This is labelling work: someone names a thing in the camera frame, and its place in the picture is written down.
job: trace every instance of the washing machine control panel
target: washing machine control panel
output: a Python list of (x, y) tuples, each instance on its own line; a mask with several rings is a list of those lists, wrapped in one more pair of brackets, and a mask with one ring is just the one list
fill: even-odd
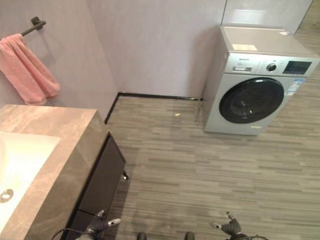
[(231, 53), (225, 73), (307, 77), (318, 65), (318, 58)]

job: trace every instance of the white sink basin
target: white sink basin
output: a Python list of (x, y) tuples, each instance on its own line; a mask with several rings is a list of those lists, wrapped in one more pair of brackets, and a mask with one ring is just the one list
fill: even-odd
[(0, 131), (0, 234), (60, 138)]

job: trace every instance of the sink drain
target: sink drain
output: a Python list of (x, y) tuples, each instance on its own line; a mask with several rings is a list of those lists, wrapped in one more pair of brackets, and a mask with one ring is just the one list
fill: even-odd
[(0, 195), (0, 204), (8, 202), (14, 195), (14, 191), (12, 189), (7, 189)]

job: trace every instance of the dark cabinet drawer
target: dark cabinet drawer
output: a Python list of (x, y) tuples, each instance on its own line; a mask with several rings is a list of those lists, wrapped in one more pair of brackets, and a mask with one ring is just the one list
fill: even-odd
[[(85, 231), (93, 217), (94, 216), (91, 214), (77, 211), (74, 215), (73, 221), (70, 223), (70, 228), (78, 231)], [(80, 237), (80, 233), (67, 231), (63, 236), (63, 240), (75, 240), (78, 237)]]
[(125, 160), (111, 135), (102, 147), (100, 159), (84, 190), (79, 210), (96, 214), (100, 210), (109, 213), (112, 200), (125, 167)]

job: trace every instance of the pink towel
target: pink towel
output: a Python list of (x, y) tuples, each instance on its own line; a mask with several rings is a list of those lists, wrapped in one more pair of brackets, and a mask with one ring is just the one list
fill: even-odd
[(0, 41), (0, 70), (28, 105), (43, 105), (60, 84), (25, 45), (21, 34)]

